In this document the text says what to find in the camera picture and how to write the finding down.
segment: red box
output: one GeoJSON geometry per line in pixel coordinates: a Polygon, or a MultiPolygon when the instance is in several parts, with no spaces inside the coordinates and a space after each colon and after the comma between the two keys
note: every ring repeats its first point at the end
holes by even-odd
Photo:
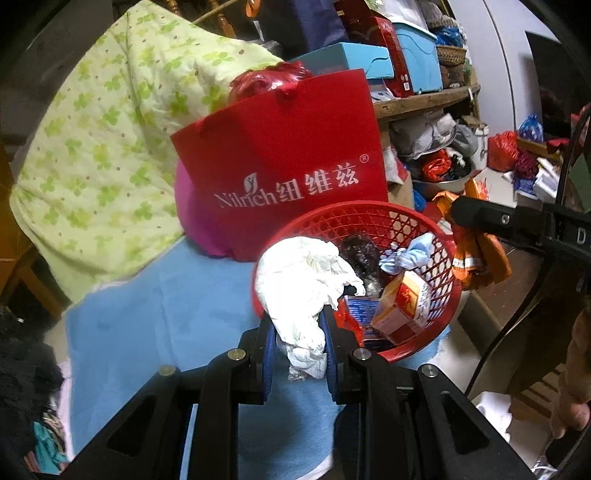
{"type": "Polygon", "coordinates": [[[363,0],[339,0],[335,8],[343,12],[341,20],[352,41],[388,49],[394,78],[384,79],[384,83],[390,91],[400,98],[414,95],[404,53],[392,22],[371,10],[363,0]]]}
{"type": "Polygon", "coordinates": [[[362,70],[313,77],[219,110],[171,136],[207,224],[254,261],[318,207],[387,201],[379,130],[362,70]]]}

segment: red plastic basket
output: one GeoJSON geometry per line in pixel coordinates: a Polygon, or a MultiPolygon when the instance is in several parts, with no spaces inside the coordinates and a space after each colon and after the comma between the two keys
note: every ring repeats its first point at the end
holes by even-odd
{"type": "MultiPolygon", "coordinates": [[[[462,289],[452,273],[455,243],[432,220],[392,203],[370,200],[334,203],[306,213],[285,225],[267,243],[265,250],[292,236],[319,238],[338,246],[345,237],[362,233],[369,236],[378,249],[384,252],[390,248],[392,242],[406,248],[413,238],[427,232],[435,235],[435,250],[429,263],[415,271],[433,289],[429,323],[418,335],[380,352],[386,360],[395,362],[418,352],[435,340],[451,321],[460,300],[462,289]]],[[[252,279],[252,301],[255,311],[262,316],[263,308],[254,291],[255,275],[256,268],[252,279]]]]}

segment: white wall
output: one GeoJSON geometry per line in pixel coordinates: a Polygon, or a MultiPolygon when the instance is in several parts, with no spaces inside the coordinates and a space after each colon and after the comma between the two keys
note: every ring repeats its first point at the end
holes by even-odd
{"type": "Polygon", "coordinates": [[[540,114],[538,79],[525,32],[556,39],[552,32],[519,0],[449,0],[449,3],[468,36],[470,56],[482,85],[478,96],[480,116],[489,124],[491,134],[519,128],[529,114],[540,114]]]}

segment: orange box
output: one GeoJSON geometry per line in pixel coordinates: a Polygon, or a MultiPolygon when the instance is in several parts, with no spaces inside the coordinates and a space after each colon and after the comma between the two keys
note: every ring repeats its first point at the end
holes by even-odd
{"type": "Polygon", "coordinates": [[[400,344],[421,333],[428,322],[431,287],[418,274],[399,274],[384,289],[371,325],[400,344]]]}

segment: blue storage box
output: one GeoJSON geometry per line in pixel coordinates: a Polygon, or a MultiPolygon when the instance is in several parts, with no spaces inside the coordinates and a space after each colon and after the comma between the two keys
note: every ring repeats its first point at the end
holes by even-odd
{"type": "Polygon", "coordinates": [[[394,78],[388,49],[376,45],[341,42],[311,51],[295,60],[300,60],[314,75],[363,69],[368,80],[394,78]]]}
{"type": "Polygon", "coordinates": [[[437,37],[402,18],[391,21],[407,63],[414,93],[442,90],[443,82],[435,44],[437,37]]]}

